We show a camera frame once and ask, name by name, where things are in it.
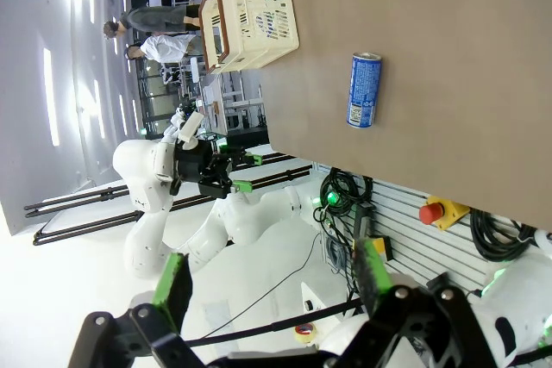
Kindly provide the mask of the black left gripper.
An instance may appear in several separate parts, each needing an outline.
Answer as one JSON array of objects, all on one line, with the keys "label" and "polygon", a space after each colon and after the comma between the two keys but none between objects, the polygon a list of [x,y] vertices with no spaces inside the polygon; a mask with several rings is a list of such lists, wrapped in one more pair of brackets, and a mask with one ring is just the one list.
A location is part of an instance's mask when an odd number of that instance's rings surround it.
[{"label": "black left gripper", "polygon": [[209,165],[221,170],[234,170],[238,165],[262,165],[261,155],[247,152],[241,147],[221,147],[213,154],[209,141],[199,141],[191,149],[185,148],[186,143],[178,141],[173,157],[173,183],[197,183],[199,193],[203,196],[224,199],[231,192],[252,192],[253,184],[244,180],[213,181],[213,173]]}]

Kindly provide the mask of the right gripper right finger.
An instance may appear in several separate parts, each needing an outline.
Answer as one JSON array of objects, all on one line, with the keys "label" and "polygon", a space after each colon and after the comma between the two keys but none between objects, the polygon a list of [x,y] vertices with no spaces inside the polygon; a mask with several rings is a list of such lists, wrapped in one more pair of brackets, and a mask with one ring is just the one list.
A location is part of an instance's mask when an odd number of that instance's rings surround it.
[{"label": "right gripper right finger", "polygon": [[369,239],[354,242],[352,265],[369,320],[334,367],[385,367],[402,339],[418,340],[436,367],[496,365],[462,290],[395,284]]}]

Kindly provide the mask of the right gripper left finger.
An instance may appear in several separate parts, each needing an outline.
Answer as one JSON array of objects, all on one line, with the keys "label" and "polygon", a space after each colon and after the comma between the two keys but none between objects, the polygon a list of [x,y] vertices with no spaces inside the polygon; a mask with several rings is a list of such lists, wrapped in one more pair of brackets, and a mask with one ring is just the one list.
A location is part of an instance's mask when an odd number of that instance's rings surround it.
[{"label": "right gripper left finger", "polygon": [[173,253],[151,302],[117,318],[103,311],[85,317],[68,365],[131,367],[138,358],[152,357],[160,367],[201,367],[201,359],[180,336],[191,295],[189,257]]}]

